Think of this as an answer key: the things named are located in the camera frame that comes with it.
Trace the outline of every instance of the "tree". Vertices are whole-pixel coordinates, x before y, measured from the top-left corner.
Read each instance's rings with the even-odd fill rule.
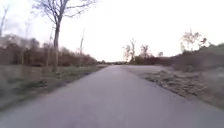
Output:
[[[199,40],[199,37],[201,37],[201,34],[198,32],[193,33],[192,30],[190,30],[190,32],[185,32],[185,34],[182,37],[182,40],[184,42],[187,42],[187,49],[185,48],[185,50],[193,51],[193,45],[195,44],[195,41]]]
[[[128,61],[129,57],[130,57],[130,51],[131,51],[131,47],[130,45],[127,45],[126,47],[123,47],[125,52],[124,52],[124,57],[125,60]]]
[[[136,40],[132,39],[131,40],[131,60],[134,59],[135,57],[135,43],[136,43]]]
[[[81,41],[80,41],[80,48],[79,48],[80,55],[82,55],[82,52],[83,52],[83,41],[84,41],[84,38],[85,38],[85,29],[83,30],[82,38],[81,38]]]
[[[6,16],[8,14],[9,11],[9,4],[8,5],[2,5],[3,8],[3,13],[2,13],[2,17],[1,17],[1,24],[0,24],[0,37],[2,36],[3,33],[3,29],[5,27],[5,21],[6,21]]]
[[[158,57],[163,57],[163,52],[159,52]]]
[[[143,58],[148,58],[149,57],[148,50],[149,50],[149,46],[148,45],[142,45],[142,47],[141,47],[141,56]]]
[[[73,18],[83,13],[95,0],[35,0],[35,8],[41,10],[55,25],[54,35],[54,64],[53,71],[57,71],[58,65],[58,39],[63,17]]]

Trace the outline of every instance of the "sky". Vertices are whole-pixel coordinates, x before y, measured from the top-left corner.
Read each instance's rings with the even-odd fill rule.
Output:
[[[52,23],[30,14],[32,0],[7,2],[12,4],[5,33],[49,40]],[[147,44],[154,55],[172,56],[180,53],[180,39],[190,29],[213,44],[224,42],[223,5],[222,0],[98,0],[80,17],[63,19],[59,46],[76,51],[85,30],[84,52],[97,60],[123,60],[122,47],[130,45],[132,38],[136,54]],[[28,34],[26,21],[31,23]]]

